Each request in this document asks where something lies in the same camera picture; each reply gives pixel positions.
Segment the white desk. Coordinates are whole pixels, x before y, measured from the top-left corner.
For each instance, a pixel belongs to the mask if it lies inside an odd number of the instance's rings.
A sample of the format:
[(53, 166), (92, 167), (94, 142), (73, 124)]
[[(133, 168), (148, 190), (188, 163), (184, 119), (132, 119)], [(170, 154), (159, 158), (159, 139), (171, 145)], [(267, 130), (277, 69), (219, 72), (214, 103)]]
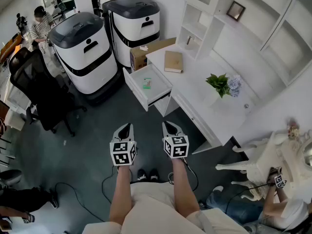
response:
[[(183, 55), (183, 73), (164, 71), (165, 51), (180, 52)], [(177, 45), (159, 49), (147, 54), (148, 63), (153, 64), (172, 84), (171, 98), (181, 107), (206, 141), (192, 153), (197, 154), (225, 145), (247, 119), (258, 102), (258, 97), (246, 82), (242, 82), (238, 97), (223, 97), (212, 106), (205, 102), (207, 95), (215, 92), (206, 82), (211, 74), (227, 77), (236, 75), (234, 68), (216, 51), (200, 60), (192, 59)]]

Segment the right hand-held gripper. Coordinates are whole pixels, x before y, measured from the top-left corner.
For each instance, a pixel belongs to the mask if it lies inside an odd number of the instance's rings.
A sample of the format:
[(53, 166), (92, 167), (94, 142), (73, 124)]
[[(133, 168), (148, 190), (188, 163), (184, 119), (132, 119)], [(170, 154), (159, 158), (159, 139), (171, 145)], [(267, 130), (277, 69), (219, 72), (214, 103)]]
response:
[(163, 150), (171, 158), (184, 158), (188, 156), (189, 140), (184, 136), (182, 129), (170, 122), (162, 122)]

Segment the tan hardcover book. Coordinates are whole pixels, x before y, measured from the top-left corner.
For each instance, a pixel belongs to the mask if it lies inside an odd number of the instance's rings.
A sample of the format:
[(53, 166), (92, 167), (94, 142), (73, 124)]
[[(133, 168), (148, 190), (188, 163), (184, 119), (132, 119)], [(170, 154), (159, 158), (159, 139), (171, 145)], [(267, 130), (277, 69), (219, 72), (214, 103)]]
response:
[(164, 71), (183, 73), (183, 55), (180, 52), (165, 51)]

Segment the small pink flower bouquet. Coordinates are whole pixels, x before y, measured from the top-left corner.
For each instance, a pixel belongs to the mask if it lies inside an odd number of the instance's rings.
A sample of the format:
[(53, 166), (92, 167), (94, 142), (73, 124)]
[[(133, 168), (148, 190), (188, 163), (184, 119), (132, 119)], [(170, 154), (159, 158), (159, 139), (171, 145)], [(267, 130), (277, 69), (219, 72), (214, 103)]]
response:
[(287, 126), (288, 138), (298, 140), (300, 137), (300, 127), (295, 120), (290, 120)]

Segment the white and black delivery robot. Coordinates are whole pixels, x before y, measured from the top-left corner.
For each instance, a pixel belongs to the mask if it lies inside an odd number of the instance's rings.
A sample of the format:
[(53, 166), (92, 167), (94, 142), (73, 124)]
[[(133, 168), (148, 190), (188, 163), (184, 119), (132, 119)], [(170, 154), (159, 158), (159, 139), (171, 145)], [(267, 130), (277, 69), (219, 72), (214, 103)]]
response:
[(105, 101), (122, 84), (101, 17), (76, 13), (52, 28), (48, 38), (70, 81), (90, 105)]
[(130, 49), (159, 40), (160, 8), (155, 1), (110, 0), (102, 10), (118, 65), (130, 68)]

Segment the pale blue flower bunch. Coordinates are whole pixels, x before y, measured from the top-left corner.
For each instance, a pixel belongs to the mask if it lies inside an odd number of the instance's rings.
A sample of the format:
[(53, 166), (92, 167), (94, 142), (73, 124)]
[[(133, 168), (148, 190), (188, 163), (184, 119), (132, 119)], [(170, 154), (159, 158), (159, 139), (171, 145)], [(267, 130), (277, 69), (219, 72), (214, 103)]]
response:
[(242, 86), (242, 79), (240, 75), (234, 75), (228, 79), (228, 87), (232, 97), (238, 97)]

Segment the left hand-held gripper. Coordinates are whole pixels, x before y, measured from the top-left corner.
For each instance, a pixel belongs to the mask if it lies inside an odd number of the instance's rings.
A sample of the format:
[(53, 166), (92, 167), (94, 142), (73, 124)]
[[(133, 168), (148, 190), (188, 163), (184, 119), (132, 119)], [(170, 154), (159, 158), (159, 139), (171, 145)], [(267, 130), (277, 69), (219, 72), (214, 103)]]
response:
[(110, 142), (110, 155), (114, 166), (132, 165), (137, 155), (134, 126), (127, 123), (119, 127)]

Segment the person's right forearm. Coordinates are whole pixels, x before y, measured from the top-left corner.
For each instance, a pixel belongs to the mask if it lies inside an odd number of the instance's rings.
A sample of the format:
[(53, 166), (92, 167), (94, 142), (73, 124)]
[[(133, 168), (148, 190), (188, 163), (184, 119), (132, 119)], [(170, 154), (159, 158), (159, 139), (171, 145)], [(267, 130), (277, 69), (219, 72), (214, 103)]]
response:
[(185, 165), (181, 159), (172, 159), (174, 175), (175, 208), (183, 216), (200, 210), (199, 204), (189, 184)]

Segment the white desk drawer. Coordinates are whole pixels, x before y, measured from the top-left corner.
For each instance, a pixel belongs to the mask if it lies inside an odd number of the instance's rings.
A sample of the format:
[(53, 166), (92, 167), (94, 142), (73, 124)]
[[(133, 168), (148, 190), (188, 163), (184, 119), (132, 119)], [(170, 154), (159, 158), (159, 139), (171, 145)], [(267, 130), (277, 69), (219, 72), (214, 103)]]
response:
[[(153, 64), (132, 73), (129, 73), (126, 68), (122, 68), (122, 70), (126, 84), (145, 111), (148, 111), (150, 106), (171, 92), (172, 84)], [(143, 89), (144, 78), (152, 79), (151, 89)]]

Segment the person's white clothing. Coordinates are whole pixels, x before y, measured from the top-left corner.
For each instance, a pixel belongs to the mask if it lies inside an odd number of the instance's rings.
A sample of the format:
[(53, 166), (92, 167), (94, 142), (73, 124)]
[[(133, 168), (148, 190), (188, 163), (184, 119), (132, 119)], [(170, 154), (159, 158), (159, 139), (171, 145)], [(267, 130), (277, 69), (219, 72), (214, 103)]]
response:
[(218, 208), (183, 217), (174, 207), (174, 187), (168, 182), (134, 183), (131, 194), (133, 207), (122, 225), (88, 224), (82, 234), (248, 234)]

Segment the black mesh office chair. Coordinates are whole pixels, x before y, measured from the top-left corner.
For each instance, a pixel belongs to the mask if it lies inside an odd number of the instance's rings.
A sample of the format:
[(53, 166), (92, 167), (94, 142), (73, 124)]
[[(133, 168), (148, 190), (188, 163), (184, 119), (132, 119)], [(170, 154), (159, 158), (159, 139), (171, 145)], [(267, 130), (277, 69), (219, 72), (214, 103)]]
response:
[(54, 77), (48, 71), (42, 52), (19, 49), (9, 62), (11, 83), (21, 90), (31, 102), (26, 109), (26, 119), (31, 124), (40, 121), (44, 130), (56, 133), (55, 127), (63, 121), (71, 136), (75, 136), (67, 120), (69, 112), (87, 108), (77, 105), (64, 78)]

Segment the dark picture frame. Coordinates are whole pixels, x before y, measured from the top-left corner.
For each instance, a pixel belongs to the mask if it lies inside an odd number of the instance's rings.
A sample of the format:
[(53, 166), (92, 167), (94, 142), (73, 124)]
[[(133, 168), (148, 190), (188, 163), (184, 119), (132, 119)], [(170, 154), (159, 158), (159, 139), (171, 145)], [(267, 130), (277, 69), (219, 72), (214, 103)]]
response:
[(245, 10), (245, 6), (241, 5), (236, 1), (233, 1), (230, 8), (227, 10), (226, 15), (234, 19), (235, 21), (239, 21)]

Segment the person's left forearm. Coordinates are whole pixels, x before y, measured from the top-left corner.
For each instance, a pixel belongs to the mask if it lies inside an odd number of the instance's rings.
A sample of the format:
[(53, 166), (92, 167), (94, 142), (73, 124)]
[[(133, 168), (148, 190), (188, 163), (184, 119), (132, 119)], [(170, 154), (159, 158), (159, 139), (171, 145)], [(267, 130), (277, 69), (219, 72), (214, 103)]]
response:
[(129, 166), (119, 166), (116, 187), (110, 207), (109, 221), (123, 225), (123, 222), (132, 209)]

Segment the white shelf cabinet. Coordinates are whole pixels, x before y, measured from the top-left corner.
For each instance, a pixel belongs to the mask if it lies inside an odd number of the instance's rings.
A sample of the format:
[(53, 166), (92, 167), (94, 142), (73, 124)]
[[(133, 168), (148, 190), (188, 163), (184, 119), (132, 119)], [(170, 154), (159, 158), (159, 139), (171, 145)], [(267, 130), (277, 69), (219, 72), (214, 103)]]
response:
[[(226, 15), (233, 1), (246, 7), (239, 21)], [(224, 27), (257, 51), (287, 86), (312, 66), (312, 0), (185, 0), (177, 45), (200, 59)]]

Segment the green potted plant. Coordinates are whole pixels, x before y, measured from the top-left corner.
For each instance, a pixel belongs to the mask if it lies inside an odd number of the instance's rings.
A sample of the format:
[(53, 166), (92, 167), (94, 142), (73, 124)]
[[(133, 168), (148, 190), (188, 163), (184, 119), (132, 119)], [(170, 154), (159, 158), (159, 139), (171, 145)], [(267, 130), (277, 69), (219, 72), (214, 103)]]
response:
[(217, 76), (214, 74), (211, 74), (208, 78), (206, 78), (206, 82), (213, 87), (215, 92), (212, 92), (212, 94), (207, 95), (205, 98), (205, 102), (212, 106), (218, 99), (222, 99), (223, 97), (232, 96), (230, 93), (230, 88), (228, 85), (229, 78), (226, 76), (226, 74)]

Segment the brown cardboard box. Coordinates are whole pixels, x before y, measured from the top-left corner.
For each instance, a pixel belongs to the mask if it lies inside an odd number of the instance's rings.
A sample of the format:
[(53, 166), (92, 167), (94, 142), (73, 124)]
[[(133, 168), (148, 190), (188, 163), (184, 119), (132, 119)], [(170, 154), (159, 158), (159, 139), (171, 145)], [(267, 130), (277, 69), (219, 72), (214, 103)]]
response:
[(162, 49), (164, 47), (173, 45), (176, 43), (176, 38), (164, 39), (164, 40), (156, 40), (151, 43), (143, 44), (141, 46), (147, 45), (149, 50), (142, 51), (139, 49), (140, 46), (130, 49), (130, 64), (131, 71), (137, 71), (147, 65), (147, 57), (146, 55)]

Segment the grey round stool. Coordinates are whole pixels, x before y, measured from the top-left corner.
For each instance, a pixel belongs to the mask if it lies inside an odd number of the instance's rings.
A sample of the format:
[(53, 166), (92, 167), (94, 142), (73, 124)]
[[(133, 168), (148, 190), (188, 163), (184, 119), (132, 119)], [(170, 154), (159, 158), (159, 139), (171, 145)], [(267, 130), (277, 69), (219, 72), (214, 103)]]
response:
[(22, 171), (17, 169), (0, 172), (0, 185), (9, 187), (20, 182)]

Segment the ornate white dressing table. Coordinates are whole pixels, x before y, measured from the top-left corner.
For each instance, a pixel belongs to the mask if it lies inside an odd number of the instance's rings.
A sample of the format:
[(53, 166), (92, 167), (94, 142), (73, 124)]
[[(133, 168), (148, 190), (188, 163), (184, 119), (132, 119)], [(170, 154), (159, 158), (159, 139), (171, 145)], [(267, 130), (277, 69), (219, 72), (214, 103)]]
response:
[(282, 168), (282, 178), (286, 180), (284, 191), (288, 197), (300, 187), (312, 182), (312, 130), (299, 136), (299, 139), (289, 139), (287, 134), (272, 132), (270, 138), (252, 141), (242, 148), (233, 147), (237, 153), (252, 151), (252, 156), (246, 161), (217, 164), (217, 170), (237, 170), (247, 174), (243, 182), (232, 181), (232, 184), (248, 188), (252, 196), (246, 192), (241, 198), (259, 201), (265, 198), (268, 187), (267, 178), (271, 167)]

